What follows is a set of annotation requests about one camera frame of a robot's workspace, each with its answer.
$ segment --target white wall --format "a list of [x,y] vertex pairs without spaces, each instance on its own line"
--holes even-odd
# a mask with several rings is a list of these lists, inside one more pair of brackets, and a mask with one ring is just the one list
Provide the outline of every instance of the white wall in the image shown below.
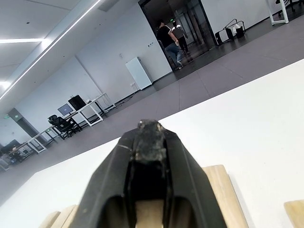
[[5,146],[16,139],[19,143],[31,137],[12,119],[0,119],[0,143]]
[[[272,12],[278,12],[279,6],[275,1],[268,1]],[[234,18],[243,20],[245,27],[248,28],[269,17],[266,0],[201,0],[201,2],[213,33],[222,30]]]
[[[152,81],[171,72],[146,17],[137,1],[134,2],[133,7],[77,54],[93,80],[73,57],[16,105],[39,132],[50,126],[48,117],[53,114],[61,116],[57,109],[68,103],[72,96],[94,99],[101,93],[100,88],[107,92],[112,102],[117,102],[132,94],[134,90],[130,84],[134,80],[125,63],[134,57],[141,58]],[[94,113],[87,109],[84,114],[91,116]],[[75,120],[83,121],[79,115]]]
[[113,102],[134,92],[130,86],[134,80],[125,66],[131,59],[140,57],[152,81],[172,71],[138,3],[77,56]]
[[[97,86],[73,57],[24,98],[16,109],[41,132],[50,126],[48,117],[53,114],[61,116],[57,109],[68,103],[71,96],[80,95],[87,100],[94,99],[99,94]],[[86,110],[84,114],[91,115],[93,111]],[[75,120],[83,121],[79,115],[75,116]]]

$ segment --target computer monitor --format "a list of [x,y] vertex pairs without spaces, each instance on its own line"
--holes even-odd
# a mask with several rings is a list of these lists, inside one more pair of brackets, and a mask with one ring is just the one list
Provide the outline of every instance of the computer monitor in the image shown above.
[[68,115],[69,113],[71,113],[73,111],[73,109],[68,104],[65,104],[64,106],[58,108],[58,111],[62,115]]

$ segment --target chair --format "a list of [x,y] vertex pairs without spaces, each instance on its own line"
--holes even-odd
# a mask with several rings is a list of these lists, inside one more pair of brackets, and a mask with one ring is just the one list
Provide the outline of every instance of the chair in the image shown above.
[[62,117],[52,115],[48,118],[48,122],[54,125],[61,133],[64,133],[64,135],[62,136],[63,139],[67,137],[72,137],[72,134],[76,133],[76,130],[81,130],[72,118],[65,120]]

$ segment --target jeans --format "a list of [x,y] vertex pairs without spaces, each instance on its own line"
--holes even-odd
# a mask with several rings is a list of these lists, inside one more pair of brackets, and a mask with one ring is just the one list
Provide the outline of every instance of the jeans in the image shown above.
[[186,52],[188,53],[188,45],[187,45],[187,41],[185,39],[185,37],[181,37],[178,39],[179,40],[179,44],[180,44],[180,48],[184,51],[186,50]]
[[169,56],[172,58],[174,64],[176,66],[180,66],[178,62],[181,62],[182,58],[182,50],[179,46],[177,46],[175,43],[170,44],[169,46],[165,47],[166,52],[169,54]]

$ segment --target wooden block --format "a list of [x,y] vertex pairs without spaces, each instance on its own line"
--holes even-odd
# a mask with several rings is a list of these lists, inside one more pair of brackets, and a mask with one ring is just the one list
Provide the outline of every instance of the wooden block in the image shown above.
[[78,207],[79,207],[79,206],[75,206],[75,207],[73,208],[71,214],[69,215],[69,217],[67,217],[67,219],[66,219],[65,223],[63,224],[62,228],[69,228],[69,227],[70,227],[70,225],[72,224],[73,219],[74,219],[74,217],[75,217],[75,215],[76,215],[76,212],[77,212],[77,210],[78,210]]
[[46,219],[42,222],[42,224],[39,226],[39,228],[51,228],[51,226],[54,224],[55,220],[59,216],[60,212],[55,211],[51,214],[49,214]]
[[163,200],[136,202],[136,228],[161,228]]
[[227,227],[248,228],[243,210],[225,167],[215,165],[205,167],[203,170],[208,176]]
[[285,210],[294,228],[304,227],[304,200],[286,202]]
[[[244,213],[225,167],[223,165],[216,165],[203,168],[203,170],[211,183],[227,227],[248,228]],[[77,209],[78,206],[76,205],[66,208],[52,226],[39,228],[68,228],[74,219]],[[161,228],[163,200],[138,201],[136,202],[136,213],[137,228]]]
[[55,220],[55,222],[51,226],[51,228],[62,228],[64,223],[66,222],[67,218],[70,216],[70,214],[72,213],[72,211],[75,207],[76,207],[76,205],[73,205],[73,206],[63,209],[63,211],[60,213],[58,218]]

